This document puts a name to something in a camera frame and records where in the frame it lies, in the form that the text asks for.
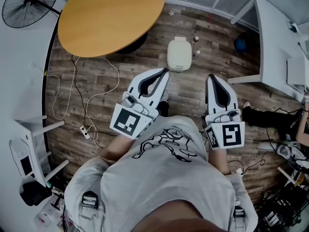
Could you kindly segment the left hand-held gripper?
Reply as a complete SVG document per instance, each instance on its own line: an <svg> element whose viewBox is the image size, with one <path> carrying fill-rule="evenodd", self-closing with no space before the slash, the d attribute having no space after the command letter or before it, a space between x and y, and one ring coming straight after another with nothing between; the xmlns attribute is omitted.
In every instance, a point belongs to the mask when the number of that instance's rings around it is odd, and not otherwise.
<svg viewBox="0 0 309 232"><path fill-rule="evenodd" d="M159 116L157 106L169 81L169 70L157 68L145 71L131 81L121 103L115 105L110 128L137 139Z"/></svg>

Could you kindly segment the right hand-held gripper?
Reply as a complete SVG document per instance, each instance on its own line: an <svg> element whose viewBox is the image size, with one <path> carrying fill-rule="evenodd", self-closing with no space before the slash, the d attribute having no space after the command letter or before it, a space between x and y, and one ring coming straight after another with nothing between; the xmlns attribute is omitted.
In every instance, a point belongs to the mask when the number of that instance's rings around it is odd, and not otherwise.
<svg viewBox="0 0 309 232"><path fill-rule="evenodd" d="M233 88L222 78L210 74L206 80L205 96L209 114L205 117L205 132L212 150L243 147L245 122L240 118Z"/></svg>

